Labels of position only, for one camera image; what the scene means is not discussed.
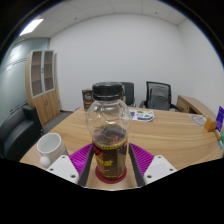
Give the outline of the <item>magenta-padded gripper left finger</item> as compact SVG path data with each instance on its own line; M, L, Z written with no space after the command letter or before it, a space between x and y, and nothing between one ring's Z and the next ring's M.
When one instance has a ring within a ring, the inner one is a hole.
M79 186L85 186L93 154L93 144L86 145L70 156L61 155L47 171Z

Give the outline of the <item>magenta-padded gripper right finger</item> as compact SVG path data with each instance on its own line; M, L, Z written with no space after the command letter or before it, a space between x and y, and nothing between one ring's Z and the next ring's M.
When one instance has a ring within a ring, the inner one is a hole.
M152 155L135 144L129 144L129 155L138 187L176 172L176 168L165 157Z

